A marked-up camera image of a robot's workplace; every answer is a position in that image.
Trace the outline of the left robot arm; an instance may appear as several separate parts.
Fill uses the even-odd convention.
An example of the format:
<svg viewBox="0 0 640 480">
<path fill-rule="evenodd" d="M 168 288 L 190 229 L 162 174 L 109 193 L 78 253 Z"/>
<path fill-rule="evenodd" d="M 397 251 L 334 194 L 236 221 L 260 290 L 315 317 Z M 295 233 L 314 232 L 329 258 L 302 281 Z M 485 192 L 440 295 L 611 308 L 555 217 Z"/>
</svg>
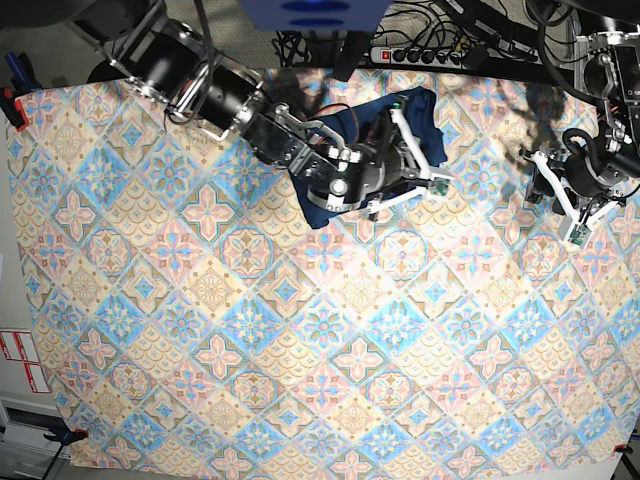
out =
<svg viewBox="0 0 640 480">
<path fill-rule="evenodd" d="M 567 1 L 578 17 L 578 79 L 569 82 L 551 62 L 546 33 L 557 23 L 558 1 L 526 4 L 537 25 L 539 57 L 557 85 L 595 107 L 597 133 L 579 128 L 562 134 L 568 155 L 554 160 L 542 151 L 528 152 L 533 163 L 527 201 L 554 201 L 567 235 L 593 230 L 597 221 L 628 197 L 621 184 L 639 176 L 639 4 L 636 1 Z"/>
</svg>

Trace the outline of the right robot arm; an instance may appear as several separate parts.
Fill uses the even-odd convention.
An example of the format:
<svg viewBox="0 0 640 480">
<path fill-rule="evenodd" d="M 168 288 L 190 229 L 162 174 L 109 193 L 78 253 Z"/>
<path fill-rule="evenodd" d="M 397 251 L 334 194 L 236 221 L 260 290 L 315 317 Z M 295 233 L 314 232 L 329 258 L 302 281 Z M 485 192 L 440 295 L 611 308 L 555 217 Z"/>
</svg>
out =
<svg viewBox="0 0 640 480">
<path fill-rule="evenodd" d="M 161 1 L 89 1 L 76 33 L 173 124 L 200 122 L 215 141 L 238 134 L 286 171 L 308 225 L 365 210 L 371 218 L 417 197 L 448 193 L 435 95 L 418 87 L 334 114 L 306 117 L 265 92 L 263 77 L 216 49 L 210 30 L 171 19 Z"/>
</svg>

